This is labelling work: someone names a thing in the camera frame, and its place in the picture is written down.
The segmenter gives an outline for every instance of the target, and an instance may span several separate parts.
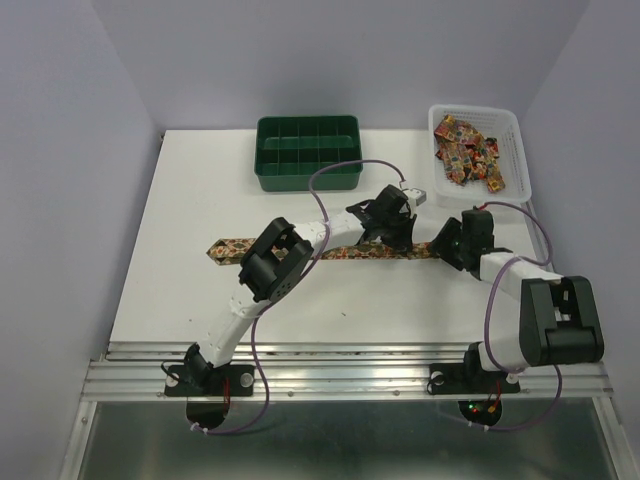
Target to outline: green compartment tray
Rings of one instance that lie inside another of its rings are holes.
[[[255,172],[267,192],[308,190],[320,168],[361,160],[358,119],[335,117],[264,117],[258,122]],[[356,188],[362,164],[320,175],[316,190]]]

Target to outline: lavender wall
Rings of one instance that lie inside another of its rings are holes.
[[[350,112],[424,127],[434,103],[523,114],[588,0],[93,0],[152,118],[253,127]]]
[[[157,133],[83,0],[0,7],[0,476],[57,478]]]
[[[605,361],[640,452],[640,2],[593,0],[522,122],[556,267],[593,283]]]

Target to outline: white table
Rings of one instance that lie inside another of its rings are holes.
[[[364,130],[364,158],[400,167],[427,191],[414,241],[433,239],[460,209],[435,205],[430,134]],[[254,130],[169,131],[118,308],[111,342],[193,342],[206,334],[237,286],[239,266],[206,255],[219,238],[255,237],[276,217],[320,217],[308,193],[266,193],[253,173]],[[329,213],[375,197],[392,170],[365,165],[358,187],[323,193]],[[533,255],[519,214],[496,217],[496,244]],[[440,260],[321,261],[261,320],[260,342],[472,342],[482,338],[489,285]],[[518,303],[500,293],[492,336],[517,328]]]

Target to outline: plastic basket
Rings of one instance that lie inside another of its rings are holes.
[[[433,138],[434,129],[445,115],[453,115],[457,120],[467,121],[485,137],[495,137],[498,140],[498,165],[506,184],[504,190],[489,193],[483,181],[469,182],[462,186],[446,177],[444,164],[435,156],[438,144]],[[434,155],[434,187],[438,200],[458,199],[470,203],[500,200],[518,204],[531,198],[531,182],[522,136],[518,119],[512,112],[465,105],[434,105],[429,109],[429,134]]]

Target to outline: purple cable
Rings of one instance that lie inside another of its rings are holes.
[[[256,368],[258,369],[260,378],[262,379],[262,383],[264,385],[264,392],[265,392],[264,404],[262,405],[262,408],[260,409],[258,414],[255,417],[253,417],[252,420],[250,420],[249,422],[239,427],[230,428],[229,430],[209,430],[209,429],[205,430],[197,423],[191,423],[192,430],[196,432],[204,433],[205,435],[233,435],[235,433],[240,433],[246,430],[247,428],[258,423],[258,421],[267,412],[267,408],[269,408],[269,399],[271,394],[269,392],[269,383],[267,382],[267,376],[264,374],[264,370],[262,369],[262,365],[260,365],[260,360],[258,359],[258,351],[256,349],[256,328],[258,326],[258,320],[260,320],[260,317],[262,317],[262,315],[264,315],[267,312],[267,310],[269,310],[274,305],[275,303],[272,303],[270,305],[267,305],[265,308],[263,308],[262,311],[258,313],[258,316],[253,321],[253,325],[251,326],[251,354],[253,355],[253,361],[256,364]]]
[[[489,342],[489,326],[490,326],[490,323],[491,323],[491,312],[493,310],[493,303],[495,302],[496,294],[498,293],[498,287],[500,285],[500,280],[502,280],[502,277],[507,272],[507,270],[509,270],[509,268],[511,268],[511,265],[513,265],[516,262],[519,262],[520,260],[526,260],[526,261],[528,261],[530,263],[533,263],[534,265],[538,265],[540,267],[544,267],[546,265],[549,265],[551,263],[552,259],[553,259],[553,247],[551,245],[551,239],[550,239],[549,234],[547,233],[547,231],[540,224],[538,219],[535,218],[533,215],[531,215],[525,209],[517,207],[515,205],[511,205],[510,203],[506,203],[506,202],[487,202],[484,205],[482,205],[480,207],[480,209],[484,209],[488,205],[500,205],[500,206],[503,206],[503,207],[512,208],[512,209],[517,210],[520,213],[526,215],[540,229],[540,231],[542,232],[542,235],[544,236],[544,240],[545,240],[545,242],[547,244],[547,258],[545,258],[542,261],[534,260],[534,259],[528,258],[528,257],[515,257],[515,258],[512,258],[512,259],[508,260],[502,266],[502,268],[500,269],[500,271],[496,275],[496,278],[493,281],[493,285],[491,286],[491,292],[489,293],[489,301],[487,302],[487,310],[486,310],[485,316],[484,316],[484,344],[485,344],[485,347],[487,349],[487,357],[489,357],[489,360],[491,360],[491,363],[493,363],[496,366],[496,368],[499,368],[503,372],[506,372],[506,373],[517,373],[517,372],[511,372],[507,368],[505,368],[504,366],[500,365],[500,363],[498,363],[498,361],[494,357],[493,351],[491,350],[491,344]],[[553,368],[555,368],[556,374],[558,375],[558,389],[556,391],[555,397],[553,398],[553,401],[551,402],[551,405],[549,405],[549,408],[547,408],[547,410],[545,410],[545,412],[542,415],[540,415],[539,417],[537,417],[537,418],[535,418],[533,420],[530,420],[529,422],[525,422],[522,425],[516,425],[516,426],[513,426],[513,427],[489,427],[489,430],[495,430],[495,431],[499,431],[499,432],[513,432],[513,431],[517,431],[517,430],[524,430],[525,428],[529,428],[529,427],[532,427],[534,425],[539,424],[540,422],[544,421],[549,415],[551,415],[551,413],[558,406],[558,403],[560,401],[560,396],[562,395],[562,373],[560,372],[560,368],[558,368],[557,365],[553,365]]]
[[[300,280],[306,277],[307,274],[311,271],[311,269],[315,267],[316,263],[318,263],[318,260],[320,260],[320,257],[322,257],[324,250],[327,248],[327,245],[329,244],[329,235],[331,234],[331,229],[329,228],[329,214],[327,213],[327,209],[324,207],[322,200],[320,200],[320,196],[318,195],[318,192],[316,192],[313,189],[313,183],[316,181],[316,178],[318,178],[320,175],[330,170],[333,170],[335,168],[347,167],[349,165],[361,165],[364,163],[378,163],[380,165],[386,165],[389,168],[393,168],[400,176],[400,181],[401,182],[405,181],[404,175],[402,174],[400,169],[395,165],[393,165],[392,163],[385,162],[384,160],[352,160],[350,162],[336,163],[334,165],[329,165],[328,167],[323,167],[320,170],[318,170],[316,173],[311,175],[311,178],[309,179],[309,193],[311,193],[311,195],[313,195],[313,198],[316,199],[316,202],[318,202],[318,207],[320,207],[320,211],[322,212],[322,218],[324,220],[324,228],[325,228],[326,234],[324,236],[324,240],[322,241],[322,245],[320,245],[320,249],[318,250],[318,253],[313,257],[313,260],[311,261],[311,265],[309,265],[309,267],[302,273],[302,275],[300,276]]]
[[[562,374],[560,373],[560,369],[558,368],[557,365],[553,365],[553,368],[556,369],[556,374],[558,375],[558,389],[556,390],[556,395],[555,397],[553,397],[553,401],[551,402],[551,405],[549,405],[549,407],[542,413],[540,414],[539,417],[536,417],[532,420],[529,420],[528,422],[524,422],[520,425],[513,425],[513,426],[508,426],[508,427],[487,427],[486,430],[491,430],[492,432],[517,432],[520,430],[525,430],[527,428],[530,427],[534,427],[540,423],[542,423],[543,421],[545,421],[549,415],[551,415],[553,413],[553,411],[556,409],[557,405],[558,405],[558,401],[560,400],[560,395],[562,394],[562,384],[563,384],[563,380],[562,380]],[[442,413],[442,412],[438,412],[439,415],[443,416],[443,417],[447,417],[451,420],[454,420],[456,422],[459,423],[464,423],[465,425],[468,425],[470,427],[476,427],[482,430],[485,430],[485,426],[484,425],[480,425],[478,423],[473,423],[473,422],[468,422],[466,420],[463,420],[459,417],[454,417],[453,415],[449,415],[447,413]]]
[[[384,160],[352,160],[349,162],[336,163],[334,165],[329,165],[327,167],[321,168],[316,173],[311,175],[311,178],[309,178],[309,193],[311,193],[311,195],[313,195],[313,198],[315,198],[316,202],[318,202],[318,206],[320,207],[320,211],[322,212],[322,218],[324,219],[324,228],[326,230],[326,235],[324,240],[322,241],[322,244],[320,245],[320,249],[318,250],[318,253],[315,255],[315,257],[311,261],[311,264],[300,275],[300,280],[298,281],[298,283],[300,283],[302,279],[309,274],[311,269],[316,266],[316,263],[318,263],[318,260],[320,260],[320,257],[322,257],[322,254],[324,253],[325,248],[327,248],[327,245],[329,244],[329,235],[331,234],[331,230],[329,228],[329,214],[327,213],[327,209],[322,203],[322,200],[320,199],[318,192],[316,192],[313,189],[314,182],[316,181],[318,176],[330,170],[333,170],[335,168],[346,167],[349,165],[360,165],[363,163],[379,163],[381,165],[386,165],[387,167],[393,168],[396,172],[398,172],[398,175],[400,175],[400,181],[402,182],[405,181],[404,175],[402,174],[400,169],[395,165],[393,165],[392,163],[385,162]],[[258,314],[256,319],[253,321],[253,325],[251,326],[251,354],[253,355],[253,361],[256,364],[256,368],[258,369],[258,373],[260,374],[260,378],[262,379],[262,383],[264,384],[264,390],[265,390],[265,399],[264,399],[264,404],[262,405],[262,408],[252,420],[236,428],[231,428],[229,430],[208,430],[208,429],[205,430],[197,423],[192,423],[191,424],[192,430],[204,433],[205,435],[233,435],[235,433],[240,433],[246,430],[247,428],[255,425],[267,412],[267,409],[269,408],[269,399],[270,399],[269,383],[267,382],[267,376],[264,374],[264,370],[262,369],[262,365],[260,364],[260,360],[258,359],[258,351],[256,349],[256,328],[258,326],[258,320],[260,320],[260,318],[262,318],[262,315],[264,315],[276,303],[277,302],[267,305]]]

